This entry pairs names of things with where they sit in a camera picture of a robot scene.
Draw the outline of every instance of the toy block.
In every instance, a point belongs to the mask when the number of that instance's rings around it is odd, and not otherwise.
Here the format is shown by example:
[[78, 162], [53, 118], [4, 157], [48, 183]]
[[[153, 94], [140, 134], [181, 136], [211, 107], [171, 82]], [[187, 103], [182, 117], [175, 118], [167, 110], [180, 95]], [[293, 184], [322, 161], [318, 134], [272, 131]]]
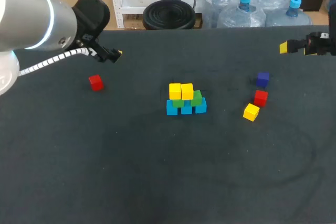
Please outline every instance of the toy block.
[[259, 73], [257, 79], [257, 86], [265, 88], [269, 81], [269, 73]]
[[259, 114], [260, 108], [257, 106], [254, 106], [253, 104], [249, 103], [249, 105], [244, 110], [243, 117], [254, 122], [254, 120], [257, 118]]
[[180, 100], [181, 99], [181, 84], [170, 83], [169, 84], [169, 99]]
[[202, 105], [202, 94], [200, 90], [195, 90], [194, 99], [191, 101], [191, 106], [196, 107], [196, 106], [201, 106], [201, 105]]
[[280, 53], [281, 54], [286, 54], [288, 53], [288, 49], [287, 49], [287, 41], [280, 44]]
[[166, 109], [167, 115], [177, 115], [178, 113], [178, 108], [174, 108], [173, 101], [171, 100], [167, 100]]
[[191, 106], [191, 101], [184, 101], [184, 106], [181, 108], [181, 114], [190, 115], [193, 113], [193, 107]]
[[257, 90], [256, 95], [254, 97], [254, 105], [258, 107], [264, 107], [266, 105], [268, 97], [268, 92]]
[[192, 83], [182, 84], [182, 100], [193, 100], [194, 99], [194, 87]]
[[95, 76], [91, 76], [89, 78], [89, 81], [91, 83], [91, 87], [93, 91], [98, 91], [104, 88], [104, 84], [98, 74]]
[[174, 108], [182, 108], [184, 106], [183, 100], [172, 100]]
[[196, 114], [200, 114], [200, 113], [205, 113], [206, 112], [206, 101], [205, 101], [205, 98], [202, 97], [202, 104], [200, 106], [196, 106], [195, 107], [195, 113]]

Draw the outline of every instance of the red block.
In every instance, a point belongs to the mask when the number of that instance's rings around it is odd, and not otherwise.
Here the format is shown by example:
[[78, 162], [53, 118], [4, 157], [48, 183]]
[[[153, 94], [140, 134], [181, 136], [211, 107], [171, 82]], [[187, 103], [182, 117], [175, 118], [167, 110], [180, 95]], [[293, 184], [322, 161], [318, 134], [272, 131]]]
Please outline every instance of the red block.
[[101, 90], [101, 89], [104, 88], [104, 84], [101, 81], [101, 78], [98, 74], [95, 75], [95, 76], [91, 76], [89, 78], [89, 80], [90, 80], [90, 83], [91, 83], [91, 87], [94, 91], [98, 91], [98, 90]]
[[254, 97], [254, 105], [258, 107], [264, 107], [266, 105], [268, 97], [268, 92], [257, 90], [256, 96]]

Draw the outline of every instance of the dark gray table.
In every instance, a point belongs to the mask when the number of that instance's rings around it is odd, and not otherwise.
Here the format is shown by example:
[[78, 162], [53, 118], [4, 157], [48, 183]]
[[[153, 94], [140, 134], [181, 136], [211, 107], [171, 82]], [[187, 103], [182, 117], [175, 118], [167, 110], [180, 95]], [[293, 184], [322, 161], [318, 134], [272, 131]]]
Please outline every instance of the dark gray table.
[[[106, 32], [115, 65], [77, 56], [19, 78], [0, 97], [0, 223], [335, 222], [336, 58], [279, 54], [319, 30]], [[269, 100], [252, 123], [259, 71]], [[166, 116], [173, 81], [208, 112]]]

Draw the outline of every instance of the blue block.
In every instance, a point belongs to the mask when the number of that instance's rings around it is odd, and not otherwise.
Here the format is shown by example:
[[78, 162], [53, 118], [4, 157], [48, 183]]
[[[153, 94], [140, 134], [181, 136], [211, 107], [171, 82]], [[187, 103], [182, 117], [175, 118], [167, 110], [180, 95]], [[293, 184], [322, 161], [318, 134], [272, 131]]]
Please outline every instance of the blue block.
[[167, 100], [167, 115], [177, 115], [178, 109], [173, 106], [173, 101]]
[[195, 113], [200, 114], [200, 113], [205, 113], [206, 112], [206, 101], [205, 98], [202, 97], [202, 104], [200, 106], [195, 107]]
[[193, 113], [193, 107], [191, 107], [191, 101], [184, 101], [184, 106], [181, 108], [182, 115], [190, 115]]
[[269, 73], [259, 73], [257, 79], [257, 86], [265, 88], [269, 81]]

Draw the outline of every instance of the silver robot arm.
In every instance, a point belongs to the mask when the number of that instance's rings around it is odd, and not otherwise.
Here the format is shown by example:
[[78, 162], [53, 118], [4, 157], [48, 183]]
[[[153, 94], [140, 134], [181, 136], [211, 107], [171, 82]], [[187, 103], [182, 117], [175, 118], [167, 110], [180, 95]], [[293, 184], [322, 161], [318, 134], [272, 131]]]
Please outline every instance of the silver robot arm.
[[72, 44], [77, 20], [59, 0], [0, 0], [0, 95], [16, 81], [15, 49], [57, 50]]
[[[110, 10], [101, 0], [79, 0], [74, 7], [60, 0], [0, 0], [0, 95], [18, 76], [75, 54], [115, 63], [122, 52], [97, 43], [109, 20]], [[16, 49], [70, 51], [20, 72]]]

